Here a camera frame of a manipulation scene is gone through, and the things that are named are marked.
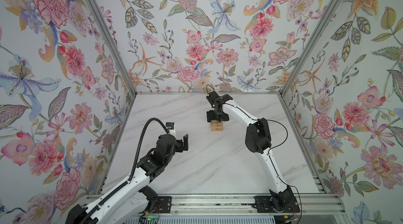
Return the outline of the wood arch block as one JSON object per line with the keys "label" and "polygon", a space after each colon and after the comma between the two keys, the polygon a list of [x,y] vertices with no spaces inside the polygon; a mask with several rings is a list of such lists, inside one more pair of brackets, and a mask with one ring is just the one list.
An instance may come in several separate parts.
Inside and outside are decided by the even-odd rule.
{"label": "wood arch block", "polygon": [[217,126],[215,127],[215,130],[217,131],[223,131],[224,130],[224,126],[222,122],[218,122]]}
{"label": "wood arch block", "polygon": [[217,131],[218,123],[216,121],[211,122],[211,131]]}

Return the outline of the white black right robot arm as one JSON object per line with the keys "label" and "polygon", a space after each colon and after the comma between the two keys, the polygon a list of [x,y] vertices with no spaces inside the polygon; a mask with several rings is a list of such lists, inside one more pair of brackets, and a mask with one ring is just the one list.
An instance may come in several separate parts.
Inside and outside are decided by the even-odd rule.
{"label": "white black right robot arm", "polygon": [[207,112],[207,122],[228,122],[234,119],[246,129],[245,145],[254,153],[262,166],[267,179],[270,198],[265,200],[269,209],[274,212],[301,211],[298,200],[291,185],[285,182],[273,155],[274,147],[271,143],[269,128],[270,120],[258,118],[244,110],[234,99],[225,94],[220,96],[211,91],[206,96],[212,109]]}

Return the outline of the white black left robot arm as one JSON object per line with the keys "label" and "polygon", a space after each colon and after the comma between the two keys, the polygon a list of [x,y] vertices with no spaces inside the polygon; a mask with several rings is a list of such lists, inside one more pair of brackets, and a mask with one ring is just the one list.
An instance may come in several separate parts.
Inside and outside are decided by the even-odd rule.
{"label": "white black left robot arm", "polygon": [[176,153],[189,150],[189,136],[177,140],[171,134],[158,137],[152,148],[135,165],[133,175],[85,207],[76,205],[68,213],[67,224],[121,224],[134,214],[147,214],[157,206],[158,194],[150,184],[161,175]]}

